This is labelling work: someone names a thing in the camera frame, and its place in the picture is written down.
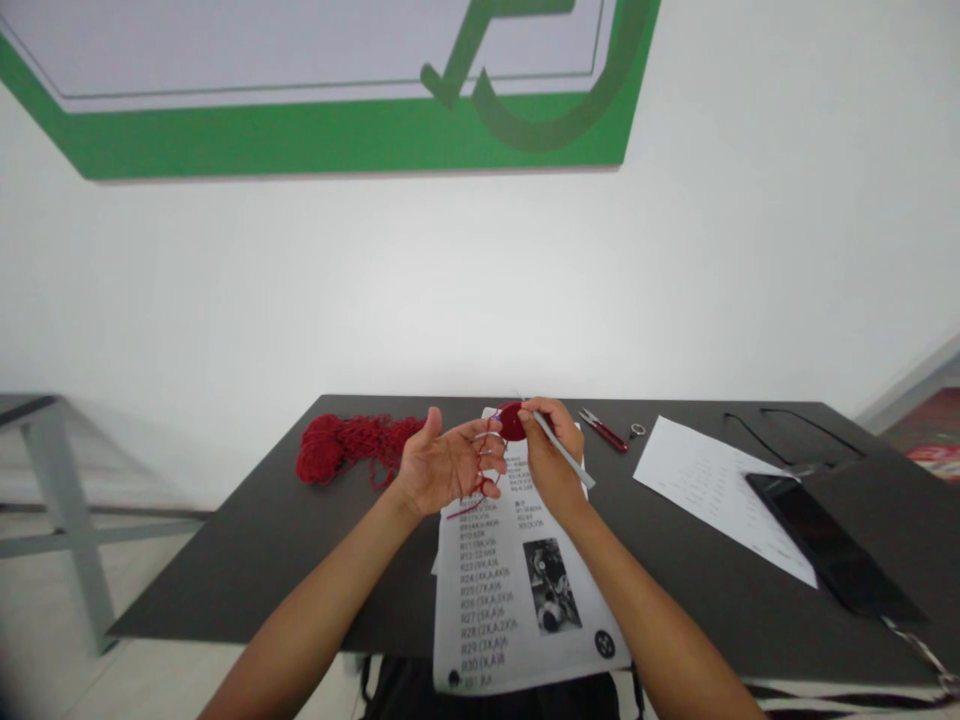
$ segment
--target metal stool leg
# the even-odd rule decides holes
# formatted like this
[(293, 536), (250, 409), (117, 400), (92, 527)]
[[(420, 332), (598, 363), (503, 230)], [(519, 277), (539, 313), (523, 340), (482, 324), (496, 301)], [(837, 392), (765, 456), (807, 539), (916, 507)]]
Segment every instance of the metal stool leg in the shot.
[(113, 603), (60, 408), (54, 405), (36, 413), (20, 431), (50, 517), (57, 531), (67, 536), (75, 586), (89, 621), (88, 637), (94, 654), (100, 655), (116, 642), (106, 634), (114, 621)]

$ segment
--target green sign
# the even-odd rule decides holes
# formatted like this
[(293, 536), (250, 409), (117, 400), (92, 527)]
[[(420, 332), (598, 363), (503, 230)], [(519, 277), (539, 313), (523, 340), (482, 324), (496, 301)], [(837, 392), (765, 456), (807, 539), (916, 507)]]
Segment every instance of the green sign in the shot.
[(659, 0), (262, 6), (5, 0), (0, 79), (92, 179), (615, 165)]

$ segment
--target smartphone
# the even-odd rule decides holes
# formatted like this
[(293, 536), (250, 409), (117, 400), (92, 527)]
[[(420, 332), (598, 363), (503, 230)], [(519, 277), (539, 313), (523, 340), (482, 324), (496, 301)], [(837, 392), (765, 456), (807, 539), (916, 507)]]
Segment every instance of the smartphone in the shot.
[(929, 622), (799, 480), (751, 474), (747, 482), (847, 609), (887, 617), (898, 625)]

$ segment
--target red scissors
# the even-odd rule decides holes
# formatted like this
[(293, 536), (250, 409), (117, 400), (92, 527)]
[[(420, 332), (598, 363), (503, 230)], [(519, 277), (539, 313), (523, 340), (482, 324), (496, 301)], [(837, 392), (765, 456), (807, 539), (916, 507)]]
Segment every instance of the red scissors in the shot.
[(627, 450), (630, 449), (630, 447), (623, 440), (621, 440), (613, 430), (600, 422), (600, 418), (586, 408), (582, 408), (580, 410), (580, 417), (587, 421), (587, 425), (600, 433), (600, 437), (613, 445), (620, 452), (627, 452)]

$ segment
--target photo on paper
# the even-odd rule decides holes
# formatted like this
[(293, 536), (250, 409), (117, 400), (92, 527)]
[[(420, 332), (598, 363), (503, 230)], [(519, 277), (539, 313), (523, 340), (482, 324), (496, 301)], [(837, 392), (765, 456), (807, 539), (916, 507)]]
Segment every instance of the photo on paper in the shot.
[(530, 574), (530, 590), (537, 611), (537, 625), (541, 635), (555, 635), (583, 627), (580, 613), (573, 600), (573, 590), (567, 577), (560, 545), (556, 538), (533, 540), (523, 544)]

